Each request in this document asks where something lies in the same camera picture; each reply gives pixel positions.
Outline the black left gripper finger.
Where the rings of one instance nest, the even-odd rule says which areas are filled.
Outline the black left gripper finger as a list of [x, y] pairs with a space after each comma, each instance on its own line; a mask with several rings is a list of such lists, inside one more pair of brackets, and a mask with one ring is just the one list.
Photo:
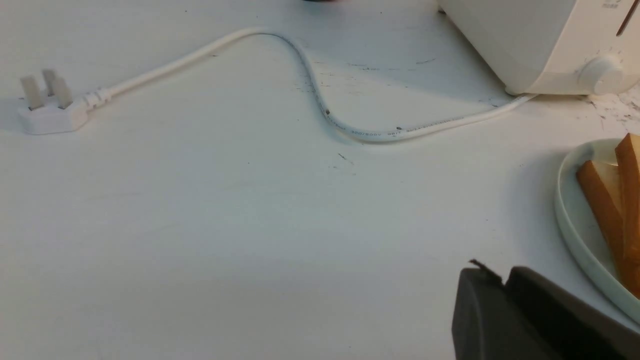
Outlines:
[[457, 360], [637, 360], [640, 336], [525, 267], [501, 276], [476, 259], [459, 273]]

